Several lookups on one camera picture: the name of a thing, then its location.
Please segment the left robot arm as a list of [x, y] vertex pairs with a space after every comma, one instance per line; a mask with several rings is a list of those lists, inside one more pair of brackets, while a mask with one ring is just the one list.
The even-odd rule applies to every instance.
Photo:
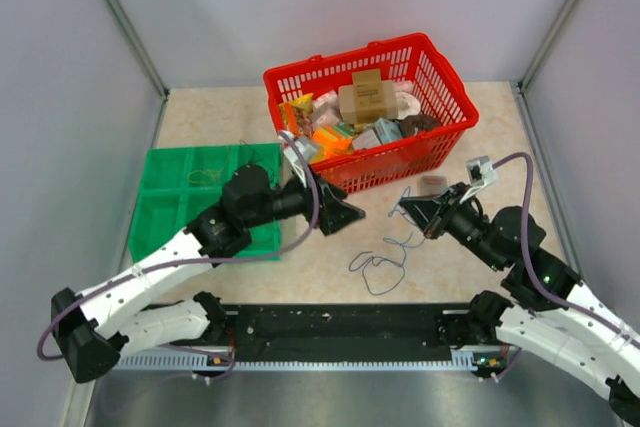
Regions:
[[97, 286], [52, 297], [51, 335], [73, 379], [97, 380], [122, 358], [150, 348], [185, 351], [189, 341], [220, 341], [227, 314], [218, 297], [201, 292], [163, 307], [154, 300], [208, 268], [240, 262], [256, 227], [302, 216], [310, 230], [329, 236], [364, 219], [365, 211], [346, 198], [313, 173], [272, 187], [264, 168], [238, 168], [220, 199], [158, 250]]

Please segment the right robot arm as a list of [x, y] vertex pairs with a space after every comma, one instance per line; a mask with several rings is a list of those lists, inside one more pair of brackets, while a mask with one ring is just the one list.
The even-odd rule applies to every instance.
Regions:
[[564, 261], [542, 248], [546, 233], [522, 206], [488, 217], [470, 186], [436, 197], [405, 197], [401, 209], [436, 240], [448, 234], [494, 271], [510, 297], [467, 317], [476, 341], [528, 351], [604, 398], [631, 426], [639, 423], [639, 334], [619, 318]]

